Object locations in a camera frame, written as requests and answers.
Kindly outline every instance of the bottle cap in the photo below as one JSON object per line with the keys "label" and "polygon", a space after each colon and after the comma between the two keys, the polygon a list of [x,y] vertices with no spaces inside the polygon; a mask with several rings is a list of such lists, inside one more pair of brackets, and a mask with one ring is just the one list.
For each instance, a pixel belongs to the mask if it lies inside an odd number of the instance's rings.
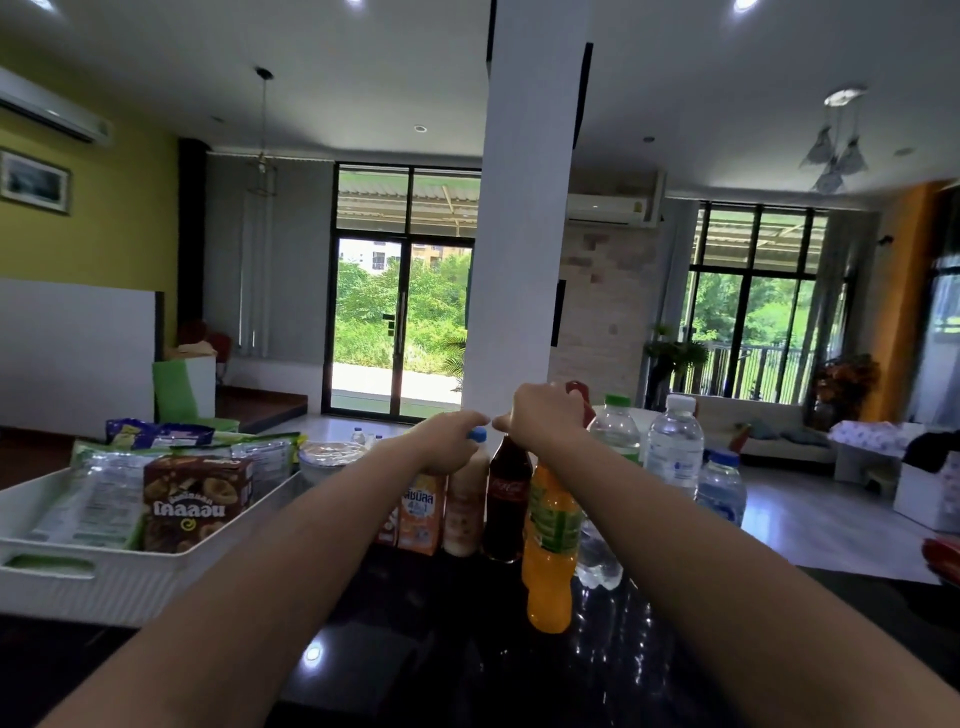
{"label": "bottle cap", "polygon": [[728,449],[712,449],[710,451],[710,462],[717,465],[726,465],[728,468],[740,467],[740,456]]}
{"label": "bottle cap", "polygon": [[697,409],[697,401],[688,395],[667,395],[666,408],[692,414]]}
{"label": "bottle cap", "polygon": [[603,403],[611,407],[629,407],[632,404],[630,398],[623,395],[605,395]]}

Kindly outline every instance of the clear plastic bottle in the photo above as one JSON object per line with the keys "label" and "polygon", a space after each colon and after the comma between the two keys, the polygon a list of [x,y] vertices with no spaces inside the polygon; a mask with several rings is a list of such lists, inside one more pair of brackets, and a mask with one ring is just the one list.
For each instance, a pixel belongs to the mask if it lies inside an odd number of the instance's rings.
{"label": "clear plastic bottle", "polygon": [[747,489],[740,479],[740,456],[725,449],[710,451],[709,462],[700,471],[696,501],[730,522],[743,523]]}
{"label": "clear plastic bottle", "polygon": [[[597,440],[628,460],[639,462],[640,431],[630,416],[630,399],[620,395],[606,395],[604,406],[587,428]],[[616,589],[623,578],[623,567],[616,560],[610,546],[589,518],[580,530],[580,550],[577,553],[577,578],[588,589],[602,586]]]}
{"label": "clear plastic bottle", "polygon": [[693,416],[697,401],[668,395],[666,412],[650,425],[643,467],[693,498],[704,461],[704,431]]}

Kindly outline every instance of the air conditioner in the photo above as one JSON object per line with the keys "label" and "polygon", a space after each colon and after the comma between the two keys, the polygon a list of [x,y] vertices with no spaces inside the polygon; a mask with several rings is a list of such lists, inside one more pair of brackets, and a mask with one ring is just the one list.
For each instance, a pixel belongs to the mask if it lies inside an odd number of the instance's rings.
{"label": "air conditioner", "polygon": [[604,195],[567,195],[566,219],[574,222],[645,227],[647,205],[644,197],[606,197]]}
{"label": "air conditioner", "polygon": [[103,145],[113,141],[113,125],[106,119],[2,67],[0,106],[80,141]]}

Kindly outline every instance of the orange carton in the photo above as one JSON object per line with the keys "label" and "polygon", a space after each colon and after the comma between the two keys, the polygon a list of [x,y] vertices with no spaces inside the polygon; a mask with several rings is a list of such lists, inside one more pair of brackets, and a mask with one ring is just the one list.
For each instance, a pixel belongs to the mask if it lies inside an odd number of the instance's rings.
{"label": "orange carton", "polygon": [[400,500],[396,545],[428,556],[437,550],[444,521],[446,478],[418,475]]}

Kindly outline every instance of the white column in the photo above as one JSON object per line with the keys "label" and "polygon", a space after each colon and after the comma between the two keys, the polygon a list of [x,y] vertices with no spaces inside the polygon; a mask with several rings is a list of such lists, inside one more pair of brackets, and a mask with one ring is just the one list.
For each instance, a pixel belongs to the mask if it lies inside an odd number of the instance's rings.
{"label": "white column", "polygon": [[464,408],[543,382],[592,0],[497,4],[464,358]]}

